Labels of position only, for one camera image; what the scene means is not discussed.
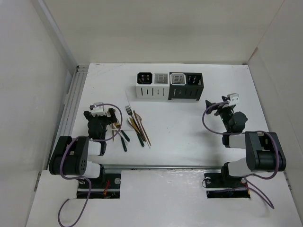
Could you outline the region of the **gold fork green handle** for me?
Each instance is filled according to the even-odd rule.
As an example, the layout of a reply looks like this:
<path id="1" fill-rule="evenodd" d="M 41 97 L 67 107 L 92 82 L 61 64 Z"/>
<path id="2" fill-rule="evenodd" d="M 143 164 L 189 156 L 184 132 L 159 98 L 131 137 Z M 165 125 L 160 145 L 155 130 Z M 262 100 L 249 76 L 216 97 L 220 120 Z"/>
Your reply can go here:
<path id="1" fill-rule="evenodd" d="M 119 128 L 120 128 L 120 123 L 119 123 L 119 120 L 117 120 L 117 122 L 114 123 L 114 129 L 118 130 Z M 128 141 L 126 140 L 126 137 L 123 135 L 121 130 L 118 132 L 118 134 L 120 135 L 124 152 L 127 152 L 127 143 L 128 143 Z"/>

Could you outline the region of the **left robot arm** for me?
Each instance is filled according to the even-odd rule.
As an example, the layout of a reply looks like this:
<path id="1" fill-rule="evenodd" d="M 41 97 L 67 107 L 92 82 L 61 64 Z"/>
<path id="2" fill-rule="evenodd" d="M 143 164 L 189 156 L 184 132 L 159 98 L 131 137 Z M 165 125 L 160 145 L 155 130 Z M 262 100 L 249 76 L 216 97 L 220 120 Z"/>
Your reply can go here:
<path id="1" fill-rule="evenodd" d="M 102 156 L 106 151 L 107 127 L 117 122 L 115 109 L 104 111 L 101 106 L 84 111 L 88 121 L 88 136 L 60 136 L 49 163 L 52 175 L 86 177 L 99 188 L 106 182 L 101 164 L 88 161 L 89 156 Z"/>

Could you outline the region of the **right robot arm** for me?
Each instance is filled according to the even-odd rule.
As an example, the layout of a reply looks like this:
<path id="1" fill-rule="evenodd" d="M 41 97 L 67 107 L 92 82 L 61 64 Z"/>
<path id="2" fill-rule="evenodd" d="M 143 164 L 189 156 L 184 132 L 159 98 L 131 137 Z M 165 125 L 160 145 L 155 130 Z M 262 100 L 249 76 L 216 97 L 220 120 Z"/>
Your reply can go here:
<path id="1" fill-rule="evenodd" d="M 261 179 L 271 179 L 286 168 L 286 157 L 275 132 L 245 131 L 247 116 L 235 106 L 240 102 L 236 93 L 222 97 L 222 102 L 211 103 L 206 100 L 206 110 L 202 115 L 202 124 L 210 132 L 221 135 L 226 148 L 245 150 L 245 157 L 224 164 L 219 174 L 220 183 L 231 186 L 237 177 L 254 175 Z M 217 132 L 207 127 L 205 116 L 214 112 L 223 122 L 226 132 Z"/>

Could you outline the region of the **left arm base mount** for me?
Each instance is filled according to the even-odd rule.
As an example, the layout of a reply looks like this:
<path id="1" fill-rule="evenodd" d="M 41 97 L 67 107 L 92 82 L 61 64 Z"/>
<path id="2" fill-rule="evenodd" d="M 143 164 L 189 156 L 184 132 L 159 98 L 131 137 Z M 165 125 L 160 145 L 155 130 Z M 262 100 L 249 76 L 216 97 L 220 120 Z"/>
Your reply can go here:
<path id="1" fill-rule="evenodd" d="M 119 199 L 121 173 L 107 173 L 99 178 L 90 178 L 90 199 Z"/>

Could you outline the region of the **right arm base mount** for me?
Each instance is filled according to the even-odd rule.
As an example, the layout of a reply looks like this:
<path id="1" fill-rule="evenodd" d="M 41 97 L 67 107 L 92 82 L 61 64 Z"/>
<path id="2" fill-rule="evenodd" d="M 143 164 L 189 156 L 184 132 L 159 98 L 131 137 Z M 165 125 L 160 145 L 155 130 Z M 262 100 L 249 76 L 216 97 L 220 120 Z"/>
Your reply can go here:
<path id="1" fill-rule="evenodd" d="M 205 173 L 202 186 L 206 188 L 208 199 L 250 199 L 247 184 L 241 177 L 225 177 L 222 173 Z"/>

